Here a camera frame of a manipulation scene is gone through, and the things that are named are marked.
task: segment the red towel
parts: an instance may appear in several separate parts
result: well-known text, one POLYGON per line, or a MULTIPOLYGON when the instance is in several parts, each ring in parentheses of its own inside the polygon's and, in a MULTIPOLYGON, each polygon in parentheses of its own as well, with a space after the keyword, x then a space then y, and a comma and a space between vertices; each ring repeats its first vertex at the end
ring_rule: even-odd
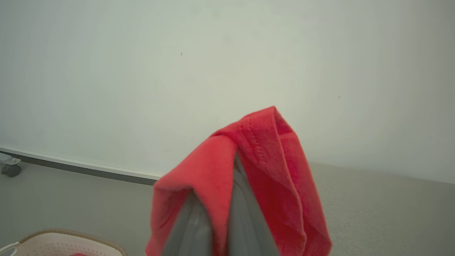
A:
POLYGON ((154 186, 146 254, 161 254, 193 189, 213 226, 213 255, 227 256, 227 223, 238 152, 281 256, 326 256, 332 242, 296 133, 275 107, 218 130, 154 186))

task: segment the caster wheel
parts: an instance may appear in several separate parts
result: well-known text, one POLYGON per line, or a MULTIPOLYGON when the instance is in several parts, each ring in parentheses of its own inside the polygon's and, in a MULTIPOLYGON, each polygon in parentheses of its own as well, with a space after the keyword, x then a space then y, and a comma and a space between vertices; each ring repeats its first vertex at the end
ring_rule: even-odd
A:
POLYGON ((17 164, 15 165, 5 165, 1 169, 1 174, 6 175, 8 177, 15 177, 19 175, 19 173, 22 171, 22 168, 18 166, 17 164))

